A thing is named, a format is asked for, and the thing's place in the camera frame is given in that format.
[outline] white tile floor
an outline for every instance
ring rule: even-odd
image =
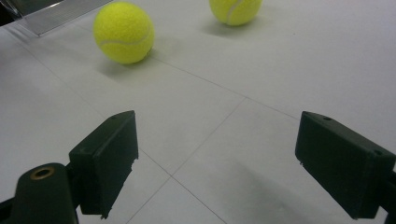
[[[107,117],[136,112],[140,159],[108,220],[89,223],[354,221],[300,166],[302,111],[396,153],[396,2],[266,0],[226,27],[207,1],[134,0],[156,40],[142,63],[95,46],[97,10],[40,38],[0,28],[0,200]]]

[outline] tennis ball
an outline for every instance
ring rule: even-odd
[[[231,26],[251,21],[262,5],[262,0],[209,0],[215,17]]]
[[[137,63],[152,48],[154,28],[142,8],[127,2],[114,2],[96,15],[93,36],[109,59],[117,63]]]

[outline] yellow tennis ball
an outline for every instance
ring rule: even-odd
[[[231,26],[251,21],[262,5],[262,0],[209,0],[215,17]]]
[[[103,7],[93,23],[97,46],[118,63],[137,63],[144,59],[154,43],[154,27],[149,15],[127,2]]]

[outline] tennis ball seam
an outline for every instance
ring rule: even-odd
[[[133,45],[139,45],[143,41],[145,41],[147,38],[149,38],[149,35],[151,34],[151,25],[148,27],[148,30],[146,31],[146,34],[139,40],[134,41],[134,42],[127,42],[127,41],[122,41],[122,40],[102,40],[101,42],[98,43],[99,47],[102,47],[106,44],[121,44],[121,45],[128,45],[128,46],[133,46]]]
[[[226,21],[227,24],[230,23],[230,19],[231,19],[231,16],[233,15],[233,11],[234,11],[239,5],[241,5],[243,1],[244,1],[244,0],[238,0],[235,4],[233,4],[233,5],[230,7],[230,9],[229,9],[229,11],[228,11],[228,13],[227,13],[227,21]]]

